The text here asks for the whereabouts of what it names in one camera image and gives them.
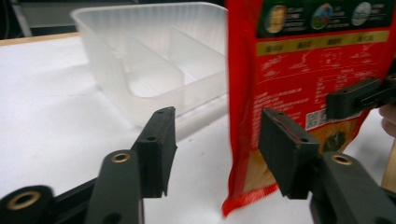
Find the human hand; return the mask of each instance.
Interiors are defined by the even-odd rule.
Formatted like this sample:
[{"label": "human hand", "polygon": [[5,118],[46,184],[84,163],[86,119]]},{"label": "human hand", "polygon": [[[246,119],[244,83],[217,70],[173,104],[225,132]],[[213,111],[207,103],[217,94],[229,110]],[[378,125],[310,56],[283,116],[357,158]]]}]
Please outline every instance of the human hand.
[{"label": "human hand", "polygon": [[379,107],[379,114],[383,117],[382,128],[390,136],[396,137],[396,105],[383,105]]}]

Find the red plastic bag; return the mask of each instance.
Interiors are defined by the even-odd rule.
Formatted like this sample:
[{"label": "red plastic bag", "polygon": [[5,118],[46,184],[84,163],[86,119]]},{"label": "red plastic bag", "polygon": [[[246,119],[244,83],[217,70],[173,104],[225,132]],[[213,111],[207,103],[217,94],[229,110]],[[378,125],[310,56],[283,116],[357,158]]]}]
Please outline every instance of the red plastic bag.
[{"label": "red plastic bag", "polygon": [[233,169],[224,215],[277,190],[258,150],[263,107],[343,151],[367,117],[327,120],[326,95],[384,78],[396,45],[395,1],[230,0],[229,92]]}]

